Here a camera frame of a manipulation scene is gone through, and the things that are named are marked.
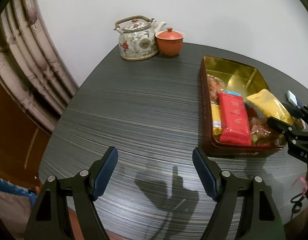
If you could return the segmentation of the yellow snack packet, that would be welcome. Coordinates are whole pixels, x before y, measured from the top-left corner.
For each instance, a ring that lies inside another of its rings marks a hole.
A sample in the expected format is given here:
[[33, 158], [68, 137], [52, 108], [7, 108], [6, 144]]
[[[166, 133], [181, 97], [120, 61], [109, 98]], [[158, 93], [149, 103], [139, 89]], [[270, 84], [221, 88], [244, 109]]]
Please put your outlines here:
[[253, 103], [261, 113], [269, 117], [274, 117], [289, 125], [294, 123], [293, 117], [283, 104], [267, 89], [247, 96], [247, 100]]

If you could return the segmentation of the floral ceramic teapot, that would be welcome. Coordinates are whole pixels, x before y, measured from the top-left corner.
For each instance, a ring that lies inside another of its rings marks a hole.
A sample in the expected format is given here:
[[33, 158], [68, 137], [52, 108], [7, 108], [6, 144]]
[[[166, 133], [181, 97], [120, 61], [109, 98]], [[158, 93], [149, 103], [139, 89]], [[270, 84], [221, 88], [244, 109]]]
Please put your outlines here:
[[119, 36], [120, 56], [127, 61], [149, 59], [158, 53], [155, 35], [163, 30], [166, 22], [154, 18], [132, 16], [115, 22]]

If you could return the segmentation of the blue foam mat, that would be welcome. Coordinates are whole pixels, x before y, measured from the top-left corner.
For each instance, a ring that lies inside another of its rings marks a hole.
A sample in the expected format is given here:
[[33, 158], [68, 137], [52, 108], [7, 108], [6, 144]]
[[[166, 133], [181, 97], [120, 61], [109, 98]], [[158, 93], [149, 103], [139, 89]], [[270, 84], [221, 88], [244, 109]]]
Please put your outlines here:
[[37, 195], [33, 191], [20, 187], [18, 185], [14, 185], [1, 178], [0, 178], [0, 191], [4, 193], [13, 194], [16, 196], [27, 197], [29, 198], [32, 207], [34, 206], [37, 199]]

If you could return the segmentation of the navy light-blue snack packet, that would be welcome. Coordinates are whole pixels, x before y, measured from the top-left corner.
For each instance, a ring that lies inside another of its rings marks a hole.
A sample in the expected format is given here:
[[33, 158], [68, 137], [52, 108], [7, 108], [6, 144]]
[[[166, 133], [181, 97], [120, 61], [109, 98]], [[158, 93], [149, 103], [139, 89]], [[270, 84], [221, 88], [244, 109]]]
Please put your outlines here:
[[298, 107], [298, 108], [303, 107], [303, 103], [300, 100], [298, 100], [296, 95], [290, 90], [287, 91], [287, 99], [294, 107]]

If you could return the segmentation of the red snack packet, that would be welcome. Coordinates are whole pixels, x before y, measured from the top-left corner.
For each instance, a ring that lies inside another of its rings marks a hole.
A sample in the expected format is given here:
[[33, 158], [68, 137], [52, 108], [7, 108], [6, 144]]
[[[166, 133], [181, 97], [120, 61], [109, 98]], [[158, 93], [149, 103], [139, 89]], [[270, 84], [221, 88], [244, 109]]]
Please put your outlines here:
[[219, 142], [251, 146], [249, 120], [241, 96], [218, 92], [222, 133]]

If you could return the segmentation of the clear packet orange snacks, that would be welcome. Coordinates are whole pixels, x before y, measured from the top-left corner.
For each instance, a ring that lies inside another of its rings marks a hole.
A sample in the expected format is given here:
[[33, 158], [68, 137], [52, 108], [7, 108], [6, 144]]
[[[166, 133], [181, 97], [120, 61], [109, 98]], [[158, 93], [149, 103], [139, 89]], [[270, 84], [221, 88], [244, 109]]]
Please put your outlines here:
[[279, 147], [283, 141], [283, 135], [268, 126], [267, 118], [249, 118], [251, 141], [255, 146]]

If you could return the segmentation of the brown wooden cabinet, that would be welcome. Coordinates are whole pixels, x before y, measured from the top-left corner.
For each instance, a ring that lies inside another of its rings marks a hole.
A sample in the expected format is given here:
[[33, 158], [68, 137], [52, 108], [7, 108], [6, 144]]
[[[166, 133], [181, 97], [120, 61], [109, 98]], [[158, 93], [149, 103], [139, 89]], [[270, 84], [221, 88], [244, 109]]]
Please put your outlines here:
[[33, 122], [0, 84], [0, 178], [34, 190], [50, 134]]

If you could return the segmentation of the orange lidded tea cup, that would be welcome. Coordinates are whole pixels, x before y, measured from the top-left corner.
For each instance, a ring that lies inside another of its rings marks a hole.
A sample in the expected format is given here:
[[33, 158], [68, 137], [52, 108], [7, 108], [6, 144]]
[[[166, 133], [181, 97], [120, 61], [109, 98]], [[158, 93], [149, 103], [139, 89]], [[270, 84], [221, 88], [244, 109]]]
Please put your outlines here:
[[159, 51], [166, 56], [176, 56], [183, 46], [184, 34], [172, 28], [155, 34]]

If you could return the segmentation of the clear bag of nuts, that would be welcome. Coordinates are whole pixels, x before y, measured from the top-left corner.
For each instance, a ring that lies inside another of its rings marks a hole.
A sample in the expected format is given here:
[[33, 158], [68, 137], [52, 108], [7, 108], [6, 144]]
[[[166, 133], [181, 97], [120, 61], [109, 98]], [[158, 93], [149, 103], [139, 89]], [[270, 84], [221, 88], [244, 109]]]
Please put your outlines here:
[[226, 85], [225, 83], [219, 79], [218, 77], [207, 74], [207, 83], [209, 89], [209, 97], [213, 102], [219, 101], [218, 92], [224, 92]]

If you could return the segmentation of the small blue candy wrapper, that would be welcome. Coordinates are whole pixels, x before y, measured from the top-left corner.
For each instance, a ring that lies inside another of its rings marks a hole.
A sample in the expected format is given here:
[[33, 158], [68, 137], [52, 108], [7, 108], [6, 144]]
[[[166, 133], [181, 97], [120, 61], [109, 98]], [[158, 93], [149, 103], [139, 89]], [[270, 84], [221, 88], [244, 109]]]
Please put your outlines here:
[[230, 91], [230, 90], [226, 90], [226, 94], [229, 94], [229, 95], [235, 95], [235, 96], [241, 96], [241, 97], [242, 97], [242, 95], [241, 95], [241, 94], [236, 93], [236, 92], [233, 92], [233, 91]]

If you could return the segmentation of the gold tin box red outside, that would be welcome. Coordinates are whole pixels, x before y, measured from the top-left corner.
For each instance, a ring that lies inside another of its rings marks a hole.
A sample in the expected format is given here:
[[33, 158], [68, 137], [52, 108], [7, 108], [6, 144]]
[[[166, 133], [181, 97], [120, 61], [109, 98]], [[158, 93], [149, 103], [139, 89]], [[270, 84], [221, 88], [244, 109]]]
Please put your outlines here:
[[268, 117], [248, 98], [269, 87], [257, 68], [204, 56], [199, 71], [202, 148], [214, 156], [269, 156], [286, 145], [267, 124]]

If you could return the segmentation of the gold yellow foil packet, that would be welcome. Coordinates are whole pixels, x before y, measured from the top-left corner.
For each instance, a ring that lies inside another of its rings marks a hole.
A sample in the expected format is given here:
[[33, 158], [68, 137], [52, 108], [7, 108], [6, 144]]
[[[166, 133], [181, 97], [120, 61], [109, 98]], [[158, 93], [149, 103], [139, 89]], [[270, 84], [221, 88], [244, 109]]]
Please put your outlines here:
[[216, 103], [212, 103], [210, 106], [211, 106], [211, 117], [213, 125], [213, 135], [218, 136], [221, 135], [222, 133], [220, 106]]

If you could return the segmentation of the beige patterned curtain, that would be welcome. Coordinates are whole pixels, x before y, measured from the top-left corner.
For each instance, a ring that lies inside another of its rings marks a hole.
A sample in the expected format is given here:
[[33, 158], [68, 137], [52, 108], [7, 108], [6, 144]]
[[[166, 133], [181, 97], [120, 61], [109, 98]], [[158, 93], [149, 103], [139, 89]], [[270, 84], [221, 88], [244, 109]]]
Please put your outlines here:
[[37, 0], [0, 0], [0, 83], [49, 133], [78, 91], [44, 28]]

